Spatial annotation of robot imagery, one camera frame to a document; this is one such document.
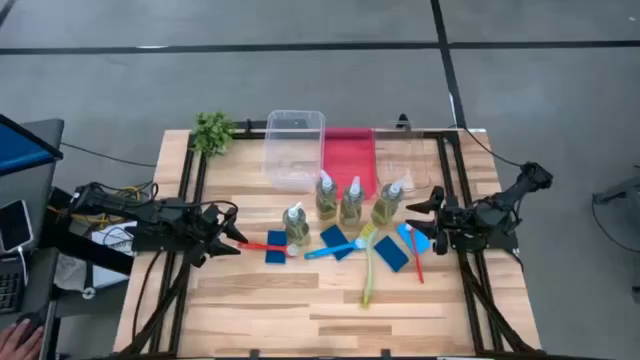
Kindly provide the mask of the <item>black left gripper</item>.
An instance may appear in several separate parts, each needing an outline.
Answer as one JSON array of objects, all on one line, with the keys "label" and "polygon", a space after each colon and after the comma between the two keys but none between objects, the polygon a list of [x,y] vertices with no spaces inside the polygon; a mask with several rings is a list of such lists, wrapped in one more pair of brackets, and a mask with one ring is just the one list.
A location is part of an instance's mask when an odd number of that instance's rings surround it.
[{"label": "black left gripper", "polygon": [[185,253],[184,263],[200,268],[207,260],[216,256],[240,255],[237,248],[223,243],[219,237],[225,234],[228,238],[240,243],[248,243],[249,240],[236,228],[236,214],[225,214],[224,221],[210,230],[200,231],[196,235],[195,245]]}]

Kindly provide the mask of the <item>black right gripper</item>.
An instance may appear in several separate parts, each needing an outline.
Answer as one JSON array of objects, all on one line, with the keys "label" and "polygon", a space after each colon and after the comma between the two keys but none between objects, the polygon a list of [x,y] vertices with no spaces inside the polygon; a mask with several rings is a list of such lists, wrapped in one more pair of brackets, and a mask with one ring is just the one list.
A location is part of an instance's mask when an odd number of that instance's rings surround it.
[{"label": "black right gripper", "polygon": [[421,214],[434,211],[434,220],[407,220],[406,224],[434,239],[433,250],[444,255],[450,247],[466,252],[475,252],[483,248],[483,238],[474,227],[472,213],[460,208],[456,197],[446,197],[445,189],[435,186],[431,197],[420,203],[406,206],[406,209]]}]

